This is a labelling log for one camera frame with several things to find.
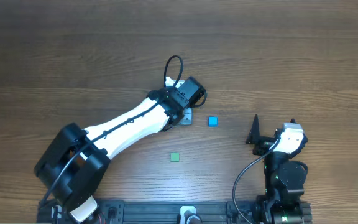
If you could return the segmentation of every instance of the wooden tabletop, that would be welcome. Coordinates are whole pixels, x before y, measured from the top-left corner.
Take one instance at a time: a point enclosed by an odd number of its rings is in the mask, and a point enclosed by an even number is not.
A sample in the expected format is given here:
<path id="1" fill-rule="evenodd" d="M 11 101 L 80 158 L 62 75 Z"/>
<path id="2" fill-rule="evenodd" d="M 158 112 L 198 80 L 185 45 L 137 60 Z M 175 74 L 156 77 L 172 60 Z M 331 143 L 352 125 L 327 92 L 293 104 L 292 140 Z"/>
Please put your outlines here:
<path id="1" fill-rule="evenodd" d="M 193 125 L 118 155 L 97 197 L 230 200 L 256 159 L 244 142 L 257 113 L 263 135 L 295 118 L 309 137 L 296 159 L 309 166 L 314 222 L 358 223 L 358 1 L 346 0 L 0 1 L 0 222 L 35 221 L 46 188 L 33 168 L 60 128 L 133 109 L 175 54 L 206 104 Z M 258 164 L 237 195 L 263 193 Z"/>

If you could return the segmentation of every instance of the green square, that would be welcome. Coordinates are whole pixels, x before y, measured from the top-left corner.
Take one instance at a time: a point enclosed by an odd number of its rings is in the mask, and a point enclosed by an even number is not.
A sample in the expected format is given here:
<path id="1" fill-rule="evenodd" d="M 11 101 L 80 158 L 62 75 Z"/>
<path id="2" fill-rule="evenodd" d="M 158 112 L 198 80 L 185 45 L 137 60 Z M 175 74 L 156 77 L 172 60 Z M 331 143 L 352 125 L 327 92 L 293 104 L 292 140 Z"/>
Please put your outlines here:
<path id="1" fill-rule="evenodd" d="M 171 152 L 171 162 L 179 162 L 179 153 Z"/>

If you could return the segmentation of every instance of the wooden table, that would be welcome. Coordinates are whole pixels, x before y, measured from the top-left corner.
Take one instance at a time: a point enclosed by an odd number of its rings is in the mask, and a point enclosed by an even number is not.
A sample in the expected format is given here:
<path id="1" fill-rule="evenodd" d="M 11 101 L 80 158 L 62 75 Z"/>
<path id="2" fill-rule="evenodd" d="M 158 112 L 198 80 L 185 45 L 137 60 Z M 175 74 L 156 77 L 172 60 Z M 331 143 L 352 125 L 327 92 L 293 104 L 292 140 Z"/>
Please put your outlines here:
<path id="1" fill-rule="evenodd" d="M 314 222 L 358 223 L 358 1 L 345 0 L 0 1 L 0 222 L 35 221 L 46 188 L 33 168 L 60 128 L 131 110 L 162 87 L 174 54 L 208 90 L 205 106 L 192 126 L 118 155 L 97 197 L 230 200 L 256 158 L 244 141 L 257 113 L 264 135 L 291 118 L 305 129 L 296 159 L 310 169 Z M 264 192 L 262 169 L 239 199 Z"/>

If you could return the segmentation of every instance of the blue cube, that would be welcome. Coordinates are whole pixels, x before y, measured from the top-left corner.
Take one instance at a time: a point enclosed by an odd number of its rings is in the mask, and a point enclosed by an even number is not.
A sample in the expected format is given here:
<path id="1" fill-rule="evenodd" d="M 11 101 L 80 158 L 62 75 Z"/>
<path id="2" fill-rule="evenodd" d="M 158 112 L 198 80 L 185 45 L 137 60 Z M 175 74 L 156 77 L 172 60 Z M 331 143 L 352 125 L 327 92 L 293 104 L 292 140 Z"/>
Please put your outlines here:
<path id="1" fill-rule="evenodd" d="M 218 117 L 210 116 L 208 117 L 208 127 L 217 127 L 218 126 Z"/>

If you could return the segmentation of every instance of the small block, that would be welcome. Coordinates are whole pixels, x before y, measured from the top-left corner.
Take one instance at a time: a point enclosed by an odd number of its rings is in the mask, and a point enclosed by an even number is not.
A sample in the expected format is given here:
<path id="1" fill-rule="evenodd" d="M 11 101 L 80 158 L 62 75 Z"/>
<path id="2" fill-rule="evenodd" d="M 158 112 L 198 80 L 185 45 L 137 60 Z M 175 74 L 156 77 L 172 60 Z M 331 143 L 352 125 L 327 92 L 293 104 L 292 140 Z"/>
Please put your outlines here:
<path id="1" fill-rule="evenodd" d="M 218 117 L 210 116 L 208 117 L 208 127 L 217 127 L 218 126 Z"/>
<path id="2" fill-rule="evenodd" d="M 171 162 L 179 162 L 179 153 L 171 152 Z"/>

